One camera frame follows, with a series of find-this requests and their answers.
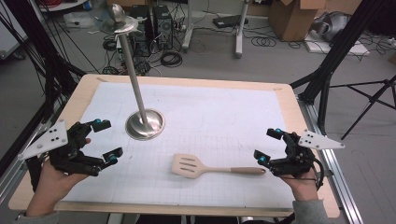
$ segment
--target slotted spatula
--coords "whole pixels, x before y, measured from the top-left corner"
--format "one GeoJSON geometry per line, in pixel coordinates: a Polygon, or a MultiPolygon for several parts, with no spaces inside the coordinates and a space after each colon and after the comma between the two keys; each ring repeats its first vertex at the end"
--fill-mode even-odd
{"type": "Polygon", "coordinates": [[[224,172],[243,175],[265,174],[265,170],[257,167],[207,167],[196,156],[190,154],[175,154],[172,162],[172,172],[188,178],[196,178],[205,172],[224,172]]]}

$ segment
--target black post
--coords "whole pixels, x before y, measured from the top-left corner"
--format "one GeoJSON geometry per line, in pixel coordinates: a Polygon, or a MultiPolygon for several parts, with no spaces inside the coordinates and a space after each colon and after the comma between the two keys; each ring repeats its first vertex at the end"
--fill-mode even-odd
{"type": "Polygon", "coordinates": [[[319,68],[307,77],[303,77],[290,84],[295,89],[308,83],[304,92],[299,94],[299,99],[308,105],[312,105],[315,98],[321,92],[318,126],[323,134],[326,133],[324,125],[332,74],[386,1],[388,0],[362,0],[319,68]]]}

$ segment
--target gray sleeve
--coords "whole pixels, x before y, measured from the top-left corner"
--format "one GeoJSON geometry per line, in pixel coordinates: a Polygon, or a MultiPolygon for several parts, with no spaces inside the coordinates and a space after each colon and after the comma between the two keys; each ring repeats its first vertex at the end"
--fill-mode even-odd
{"type": "Polygon", "coordinates": [[[54,212],[43,217],[20,217],[12,224],[57,224],[59,222],[59,212],[54,212]]]}
{"type": "Polygon", "coordinates": [[[293,202],[295,220],[292,224],[330,224],[322,200],[293,202]]]}

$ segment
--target box flap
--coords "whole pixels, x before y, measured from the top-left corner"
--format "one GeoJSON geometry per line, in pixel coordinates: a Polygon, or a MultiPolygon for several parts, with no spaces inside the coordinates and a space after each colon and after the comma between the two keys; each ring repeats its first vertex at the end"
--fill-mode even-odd
{"type": "Polygon", "coordinates": [[[288,6],[294,0],[276,0],[276,1],[281,1],[285,6],[288,6]]]}
{"type": "Polygon", "coordinates": [[[320,9],[325,7],[326,0],[300,0],[300,9],[320,9]]]}

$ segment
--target person's left hand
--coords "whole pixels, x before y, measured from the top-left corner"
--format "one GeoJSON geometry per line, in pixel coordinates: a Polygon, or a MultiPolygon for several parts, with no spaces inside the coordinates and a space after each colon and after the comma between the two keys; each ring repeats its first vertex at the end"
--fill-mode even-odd
{"type": "Polygon", "coordinates": [[[41,217],[51,214],[55,204],[64,198],[67,193],[87,175],[67,175],[55,168],[47,160],[43,164],[40,180],[35,195],[26,210],[27,217],[41,217]]]}

